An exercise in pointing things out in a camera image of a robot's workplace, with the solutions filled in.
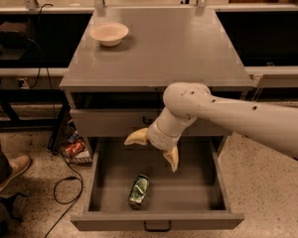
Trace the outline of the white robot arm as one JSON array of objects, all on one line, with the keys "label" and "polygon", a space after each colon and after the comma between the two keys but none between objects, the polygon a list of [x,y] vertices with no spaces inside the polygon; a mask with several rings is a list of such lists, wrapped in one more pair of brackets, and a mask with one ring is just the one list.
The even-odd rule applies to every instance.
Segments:
[{"label": "white robot arm", "polygon": [[178,141],[198,119],[298,159],[298,108],[216,97],[207,86],[188,82],[170,84],[163,103],[156,120],[131,133],[125,143],[150,144],[161,150],[172,171],[179,164]]}]

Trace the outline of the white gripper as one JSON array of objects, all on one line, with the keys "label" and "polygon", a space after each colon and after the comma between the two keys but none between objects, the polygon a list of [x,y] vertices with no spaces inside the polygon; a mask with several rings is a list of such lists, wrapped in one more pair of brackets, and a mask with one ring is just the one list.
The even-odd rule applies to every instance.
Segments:
[{"label": "white gripper", "polygon": [[174,173],[178,169],[179,153],[178,153],[178,141],[180,135],[169,136],[161,131],[156,123],[153,123],[149,128],[142,128],[140,130],[132,132],[124,141],[125,145],[138,144],[145,146],[149,140],[152,146],[165,151],[163,153],[164,158],[170,164],[171,170]]}]

